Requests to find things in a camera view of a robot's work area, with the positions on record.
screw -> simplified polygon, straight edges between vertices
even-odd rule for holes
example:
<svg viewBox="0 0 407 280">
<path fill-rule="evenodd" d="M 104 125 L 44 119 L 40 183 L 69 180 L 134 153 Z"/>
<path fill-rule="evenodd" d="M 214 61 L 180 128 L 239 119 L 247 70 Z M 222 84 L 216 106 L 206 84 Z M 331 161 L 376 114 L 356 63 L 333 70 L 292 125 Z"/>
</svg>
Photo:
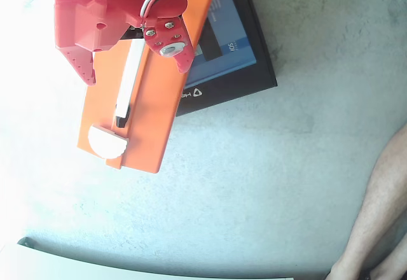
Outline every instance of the screw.
<svg viewBox="0 0 407 280">
<path fill-rule="evenodd" d="M 146 35 L 147 36 L 154 36 L 155 34 L 157 34 L 154 30 L 148 30 L 146 31 Z"/>
<path fill-rule="evenodd" d="M 172 29 L 173 27 L 175 27 L 175 25 L 174 25 L 173 22 L 167 22 L 167 23 L 165 24 L 165 27 L 168 28 L 168 29 Z"/>
</svg>

gray floor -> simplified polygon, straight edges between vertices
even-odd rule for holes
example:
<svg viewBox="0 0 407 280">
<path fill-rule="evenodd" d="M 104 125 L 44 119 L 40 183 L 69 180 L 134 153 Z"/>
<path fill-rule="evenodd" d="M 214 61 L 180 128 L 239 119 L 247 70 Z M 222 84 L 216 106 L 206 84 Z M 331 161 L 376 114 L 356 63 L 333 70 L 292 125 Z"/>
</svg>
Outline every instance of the gray floor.
<svg viewBox="0 0 407 280">
<path fill-rule="evenodd" d="M 158 175 L 77 150 L 84 88 L 56 52 L 32 52 L 0 95 L 8 232 L 150 272 L 308 280 L 328 270 L 380 150 L 407 122 L 407 0 L 254 2 L 279 87 L 178 118 Z M 42 21 L 33 33 L 52 33 L 52 16 Z M 36 36 L 34 47 L 52 47 L 52 34 Z"/>
</svg>

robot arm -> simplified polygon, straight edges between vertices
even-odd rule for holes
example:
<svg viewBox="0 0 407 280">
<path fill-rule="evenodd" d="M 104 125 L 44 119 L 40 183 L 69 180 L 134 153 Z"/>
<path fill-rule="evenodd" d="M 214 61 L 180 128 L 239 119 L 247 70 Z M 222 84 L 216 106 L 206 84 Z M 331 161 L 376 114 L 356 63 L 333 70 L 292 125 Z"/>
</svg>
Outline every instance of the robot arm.
<svg viewBox="0 0 407 280">
<path fill-rule="evenodd" d="M 127 32 L 187 72 L 194 51 L 182 14 L 187 0 L 55 0 L 55 41 L 87 85 L 96 84 L 92 52 L 109 50 Z"/>
</svg>

